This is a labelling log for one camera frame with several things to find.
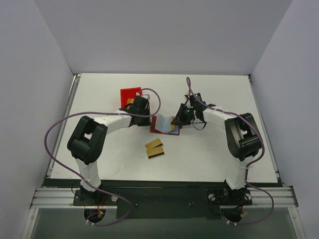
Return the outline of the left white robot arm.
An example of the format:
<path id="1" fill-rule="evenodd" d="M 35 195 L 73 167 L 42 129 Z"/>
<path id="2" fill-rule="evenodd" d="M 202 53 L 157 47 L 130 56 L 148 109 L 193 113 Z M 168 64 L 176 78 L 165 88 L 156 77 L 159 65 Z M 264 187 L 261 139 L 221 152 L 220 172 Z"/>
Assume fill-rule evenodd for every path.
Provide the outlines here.
<path id="1" fill-rule="evenodd" d="M 113 116 L 90 118 L 83 116 L 78 121 L 67 143 L 67 149 L 76 159 L 79 173 L 84 177 L 80 188 L 91 205 L 102 201 L 102 182 L 98 173 L 97 159 L 100 157 L 105 138 L 119 129 L 151 124 L 149 95 L 136 96 L 134 101 L 120 108 Z"/>

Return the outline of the red leather card holder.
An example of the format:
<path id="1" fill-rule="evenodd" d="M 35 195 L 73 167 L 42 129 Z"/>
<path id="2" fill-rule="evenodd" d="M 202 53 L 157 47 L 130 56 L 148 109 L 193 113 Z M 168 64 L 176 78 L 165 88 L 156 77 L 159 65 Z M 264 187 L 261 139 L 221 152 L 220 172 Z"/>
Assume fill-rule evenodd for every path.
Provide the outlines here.
<path id="1" fill-rule="evenodd" d="M 170 125 L 171 121 L 173 120 L 174 116 L 164 117 L 162 115 L 152 116 L 151 120 L 151 133 L 158 133 L 158 134 L 166 134 L 166 135 L 179 135 L 182 126 L 177 126 L 175 130 L 169 132 L 168 126 Z"/>

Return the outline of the gold card magnetic stripe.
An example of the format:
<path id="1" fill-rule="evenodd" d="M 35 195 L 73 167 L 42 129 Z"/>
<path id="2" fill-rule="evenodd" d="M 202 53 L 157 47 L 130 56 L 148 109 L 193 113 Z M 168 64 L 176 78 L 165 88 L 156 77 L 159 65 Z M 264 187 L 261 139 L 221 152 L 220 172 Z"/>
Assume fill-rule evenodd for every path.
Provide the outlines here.
<path id="1" fill-rule="evenodd" d="M 164 153 L 164 149 L 162 146 L 158 146 L 158 147 L 147 150 L 147 156 L 148 156 L 149 160 L 155 159 L 157 157 L 161 157 L 164 155 L 165 155 L 165 153 Z"/>

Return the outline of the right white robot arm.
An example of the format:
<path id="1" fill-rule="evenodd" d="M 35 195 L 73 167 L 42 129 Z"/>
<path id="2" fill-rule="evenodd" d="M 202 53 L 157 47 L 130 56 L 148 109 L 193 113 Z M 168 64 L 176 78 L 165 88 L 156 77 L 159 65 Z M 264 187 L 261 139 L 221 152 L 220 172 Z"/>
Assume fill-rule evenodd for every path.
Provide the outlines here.
<path id="1" fill-rule="evenodd" d="M 234 166 L 226 178 L 228 188 L 223 190 L 223 199 L 233 204 L 241 197 L 239 189 L 247 185 L 248 169 L 259 150 L 264 150 L 262 138 L 254 117 L 250 113 L 237 115 L 228 113 L 214 104 L 202 101 L 201 94 L 185 95 L 172 125 L 191 125 L 195 120 L 211 123 L 225 130 L 228 149 L 233 156 Z"/>

